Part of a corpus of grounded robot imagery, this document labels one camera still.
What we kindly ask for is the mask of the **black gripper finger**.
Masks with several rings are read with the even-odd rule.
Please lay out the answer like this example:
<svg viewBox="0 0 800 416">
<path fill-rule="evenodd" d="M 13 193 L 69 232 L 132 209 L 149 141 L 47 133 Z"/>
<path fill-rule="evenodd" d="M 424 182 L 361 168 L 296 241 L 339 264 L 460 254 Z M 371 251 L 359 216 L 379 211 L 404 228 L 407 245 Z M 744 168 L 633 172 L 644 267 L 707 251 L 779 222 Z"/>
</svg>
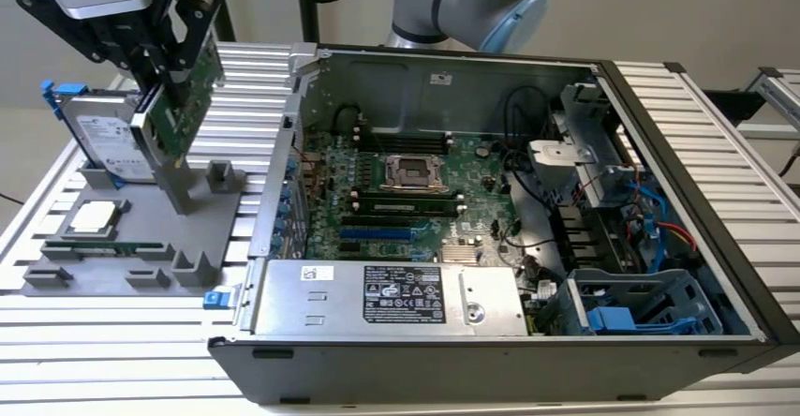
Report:
<svg viewBox="0 0 800 416">
<path fill-rule="evenodd" d="M 136 81 L 143 94 L 159 86 L 147 46 L 152 37 L 148 9 L 76 20 L 56 0 L 16 0 L 21 9 L 96 64 L 111 61 Z"/>
<path fill-rule="evenodd" d="M 212 20 L 219 9 L 217 0 L 157 0 L 153 12 L 153 48 L 149 59 L 155 66 L 159 82 L 164 85 L 173 107 L 183 106 L 189 99 L 189 73 L 204 46 Z M 185 25 L 181 41 L 173 33 L 169 10 Z"/>
</svg>

